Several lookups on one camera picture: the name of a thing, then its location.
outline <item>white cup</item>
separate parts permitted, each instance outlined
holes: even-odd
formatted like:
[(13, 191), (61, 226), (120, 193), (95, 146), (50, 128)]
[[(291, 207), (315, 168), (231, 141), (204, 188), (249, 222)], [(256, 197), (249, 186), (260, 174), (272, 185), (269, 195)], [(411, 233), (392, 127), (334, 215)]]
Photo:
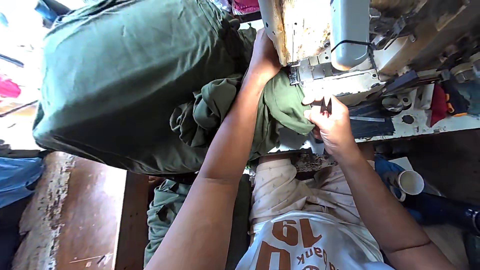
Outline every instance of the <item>white cup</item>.
[(397, 186), (410, 195), (417, 195), (423, 191), (425, 182), (416, 171), (403, 171), (396, 177)]
[[(405, 200), (406, 194), (420, 194), (425, 187), (422, 176), (416, 171), (389, 172), (387, 173), (387, 179), (390, 184), (400, 189), (402, 196), (397, 199), (401, 202)], [(395, 194), (393, 187), (390, 187), (390, 191)]]

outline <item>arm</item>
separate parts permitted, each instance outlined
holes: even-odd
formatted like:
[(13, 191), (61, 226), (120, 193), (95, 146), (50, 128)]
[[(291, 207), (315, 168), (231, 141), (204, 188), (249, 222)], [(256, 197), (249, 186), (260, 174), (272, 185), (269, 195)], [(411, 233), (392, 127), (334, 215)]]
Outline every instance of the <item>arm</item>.
[(172, 226), (147, 264), (150, 269), (224, 269), (240, 177), (252, 147), (265, 84), (280, 70), (272, 41), (261, 29), (230, 112)]
[[(399, 270), (454, 269), (362, 156), (351, 132), (348, 108), (335, 97), (331, 99), (331, 115), (314, 106), (305, 117), (317, 125), (314, 134), (340, 164), (360, 217), (392, 265)], [(304, 99), (304, 103), (311, 102), (311, 97)]]

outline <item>green garment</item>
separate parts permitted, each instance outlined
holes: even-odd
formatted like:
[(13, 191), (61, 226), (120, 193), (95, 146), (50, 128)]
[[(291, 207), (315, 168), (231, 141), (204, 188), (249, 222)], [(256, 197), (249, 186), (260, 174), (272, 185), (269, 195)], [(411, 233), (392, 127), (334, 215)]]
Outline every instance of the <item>green garment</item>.
[[(190, 190), (190, 185), (179, 184), (172, 180), (165, 180), (154, 190), (154, 199), (147, 211), (148, 240), (145, 248), (144, 265), (152, 258), (173, 220), (185, 202)], [(233, 207), (232, 231), (228, 247), (226, 270), (236, 268), (238, 262), (248, 249), (250, 238), (248, 236), (248, 216), (251, 200), (250, 176), (244, 174), (239, 182), (239, 189)]]
[(207, 149), (169, 118), (245, 73), (255, 30), (231, 19), (209, 0), (108, 0), (61, 17), (44, 41), (37, 144), (137, 173), (197, 171)]
[(154, 199), (147, 211), (148, 244), (145, 248), (144, 265), (152, 258), (167, 234), (173, 220), (185, 202), (191, 185), (179, 184), (166, 179), (154, 190)]
[[(194, 94), (195, 100), (178, 106), (170, 117), (171, 129), (192, 147), (207, 147), (225, 118), (241, 86), (241, 75), (215, 80)], [(257, 122), (250, 160), (266, 154), (278, 143), (278, 123), (307, 135), (314, 125), (303, 112), (302, 88), (291, 86), (288, 75), (280, 71), (264, 88), (258, 104)]]

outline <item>beige shorts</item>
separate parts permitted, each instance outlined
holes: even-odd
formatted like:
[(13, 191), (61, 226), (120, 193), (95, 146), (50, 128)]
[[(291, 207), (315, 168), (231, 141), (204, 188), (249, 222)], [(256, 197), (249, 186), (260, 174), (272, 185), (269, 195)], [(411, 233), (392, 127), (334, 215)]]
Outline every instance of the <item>beige shorts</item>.
[[(374, 167), (375, 162), (368, 163)], [(352, 193), (340, 166), (332, 166), (316, 188), (295, 179), (297, 170), (290, 159), (261, 163), (257, 167), (252, 194), (250, 233), (258, 232), (266, 221), (291, 210), (323, 212), (348, 223), (362, 225)]]

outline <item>red fabric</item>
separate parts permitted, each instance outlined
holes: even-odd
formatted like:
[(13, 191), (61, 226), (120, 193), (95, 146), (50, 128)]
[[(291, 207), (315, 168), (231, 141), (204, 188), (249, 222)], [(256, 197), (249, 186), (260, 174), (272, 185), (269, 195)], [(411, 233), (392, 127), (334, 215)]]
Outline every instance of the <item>red fabric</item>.
[(258, 0), (233, 0), (233, 13), (237, 15), (244, 15), (260, 11)]
[(445, 91), (443, 88), (435, 84), (433, 87), (432, 105), (432, 117), (430, 119), (430, 127), (435, 125), (438, 121), (447, 116), (447, 103), (445, 100)]
[(18, 84), (4, 75), (0, 75), (0, 96), (4, 98), (17, 98), (20, 95)]

